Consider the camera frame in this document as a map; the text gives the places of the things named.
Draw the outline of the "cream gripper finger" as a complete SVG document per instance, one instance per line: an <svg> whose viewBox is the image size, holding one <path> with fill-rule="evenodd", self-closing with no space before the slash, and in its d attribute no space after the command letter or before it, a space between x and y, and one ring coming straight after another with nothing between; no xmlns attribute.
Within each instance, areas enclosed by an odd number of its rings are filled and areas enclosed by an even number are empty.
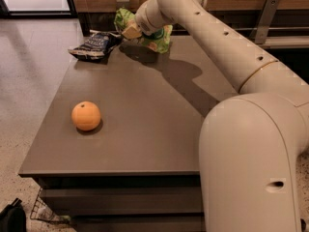
<svg viewBox="0 0 309 232"><path fill-rule="evenodd" d="M142 36L142 31L134 20L131 20L126 28L123 30L122 35L129 39L137 39Z"/></svg>

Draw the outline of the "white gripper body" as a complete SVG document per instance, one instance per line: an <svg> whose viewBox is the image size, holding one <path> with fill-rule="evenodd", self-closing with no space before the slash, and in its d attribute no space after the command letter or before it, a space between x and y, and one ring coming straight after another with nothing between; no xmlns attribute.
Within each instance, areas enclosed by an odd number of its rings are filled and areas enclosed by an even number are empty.
<svg viewBox="0 0 309 232"><path fill-rule="evenodd" d="M144 2L135 14L135 21L142 32L148 36L168 24L168 19L161 12L157 0Z"/></svg>

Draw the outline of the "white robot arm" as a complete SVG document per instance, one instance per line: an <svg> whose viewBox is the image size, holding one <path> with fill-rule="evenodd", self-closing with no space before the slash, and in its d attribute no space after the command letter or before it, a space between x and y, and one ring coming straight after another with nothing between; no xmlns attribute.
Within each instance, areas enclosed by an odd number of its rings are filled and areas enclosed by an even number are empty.
<svg viewBox="0 0 309 232"><path fill-rule="evenodd" d="M206 3L147 0L135 16L146 35L180 24L237 91L201 127L206 231L301 232L295 167L309 147L309 87Z"/></svg>

